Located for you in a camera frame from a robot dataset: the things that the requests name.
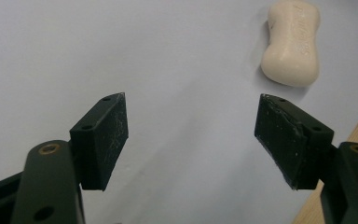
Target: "wooden edge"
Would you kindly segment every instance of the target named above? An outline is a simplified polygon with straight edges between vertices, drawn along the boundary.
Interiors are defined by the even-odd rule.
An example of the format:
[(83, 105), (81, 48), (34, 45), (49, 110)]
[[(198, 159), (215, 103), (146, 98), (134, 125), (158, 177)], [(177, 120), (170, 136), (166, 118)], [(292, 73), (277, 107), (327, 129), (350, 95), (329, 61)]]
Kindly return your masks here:
[[(358, 143), (358, 124), (349, 136), (348, 141)], [(312, 192), (307, 201), (304, 203), (293, 223), (324, 223), (324, 214), (320, 199), (323, 185), (324, 183), (319, 181), (316, 190)]]

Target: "white soap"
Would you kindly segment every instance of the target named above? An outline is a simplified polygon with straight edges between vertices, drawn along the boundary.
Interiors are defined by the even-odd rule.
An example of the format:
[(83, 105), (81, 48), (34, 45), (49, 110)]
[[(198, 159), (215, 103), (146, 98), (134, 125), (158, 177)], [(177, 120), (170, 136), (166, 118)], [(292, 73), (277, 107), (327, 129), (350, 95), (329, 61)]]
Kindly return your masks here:
[(319, 75), (315, 45), (320, 14), (316, 6), (301, 0), (281, 0), (268, 12), (269, 46), (261, 68), (270, 79), (305, 87)]

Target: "soap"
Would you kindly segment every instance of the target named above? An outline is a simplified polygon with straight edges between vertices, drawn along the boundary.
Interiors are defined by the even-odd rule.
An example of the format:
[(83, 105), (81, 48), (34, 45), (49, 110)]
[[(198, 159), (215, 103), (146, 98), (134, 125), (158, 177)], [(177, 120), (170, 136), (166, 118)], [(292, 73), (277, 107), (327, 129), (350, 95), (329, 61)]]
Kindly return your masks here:
[(319, 9), (302, 0), (281, 0), (268, 12), (269, 45), (261, 69), (270, 79), (306, 87), (319, 76), (315, 37)]

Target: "bar of soap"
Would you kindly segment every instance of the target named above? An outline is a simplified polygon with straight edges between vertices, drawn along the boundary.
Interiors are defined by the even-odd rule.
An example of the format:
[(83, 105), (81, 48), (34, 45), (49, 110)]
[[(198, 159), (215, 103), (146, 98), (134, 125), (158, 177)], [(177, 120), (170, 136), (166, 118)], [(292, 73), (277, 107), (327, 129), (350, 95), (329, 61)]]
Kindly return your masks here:
[(288, 86), (306, 87), (319, 76), (315, 45), (320, 14), (302, 0), (281, 0), (268, 12), (269, 46), (261, 68), (270, 79)]

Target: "gray surface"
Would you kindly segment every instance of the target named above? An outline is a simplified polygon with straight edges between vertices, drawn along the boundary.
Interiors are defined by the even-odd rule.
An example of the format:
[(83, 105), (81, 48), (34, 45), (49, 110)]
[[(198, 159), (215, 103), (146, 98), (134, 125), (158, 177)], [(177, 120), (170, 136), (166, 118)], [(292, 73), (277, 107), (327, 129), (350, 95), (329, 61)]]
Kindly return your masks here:
[(130, 138), (88, 223), (289, 223), (291, 191), (253, 137), (259, 94), (299, 105), (344, 141), (358, 121), (358, 1), (321, 10), (321, 75), (307, 89), (259, 64), (273, 1), (0, 1), (0, 179), (112, 93)]

